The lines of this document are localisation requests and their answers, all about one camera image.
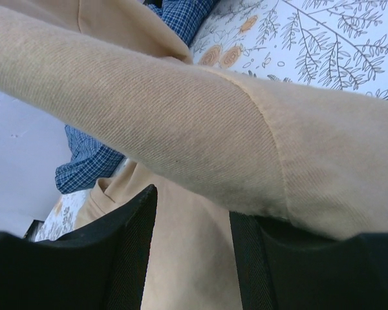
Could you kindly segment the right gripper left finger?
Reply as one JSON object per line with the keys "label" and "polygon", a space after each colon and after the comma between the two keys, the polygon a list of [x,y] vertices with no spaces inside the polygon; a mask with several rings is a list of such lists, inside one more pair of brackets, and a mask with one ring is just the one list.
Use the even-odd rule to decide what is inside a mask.
{"label": "right gripper left finger", "polygon": [[57,240],[0,232],[0,309],[140,309],[157,189]]}

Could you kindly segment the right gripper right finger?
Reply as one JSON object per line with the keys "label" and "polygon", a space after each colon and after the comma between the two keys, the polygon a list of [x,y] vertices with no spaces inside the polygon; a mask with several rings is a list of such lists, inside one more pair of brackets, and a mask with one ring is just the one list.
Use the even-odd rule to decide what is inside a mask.
{"label": "right gripper right finger", "polygon": [[388,233],[335,242],[230,214],[244,309],[388,309]]}

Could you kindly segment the tan t shirt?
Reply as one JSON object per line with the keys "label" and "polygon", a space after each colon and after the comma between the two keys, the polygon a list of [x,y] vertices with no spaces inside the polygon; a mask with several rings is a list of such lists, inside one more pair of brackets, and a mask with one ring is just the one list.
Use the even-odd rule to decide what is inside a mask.
{"label": "tan t shirt", "polygon": [[388,233],[387,100],[196,64],[144,3],[0,1],[0,91],[126,156],[72,231],[156,187],[140,309],[244,309],[233,212]]}

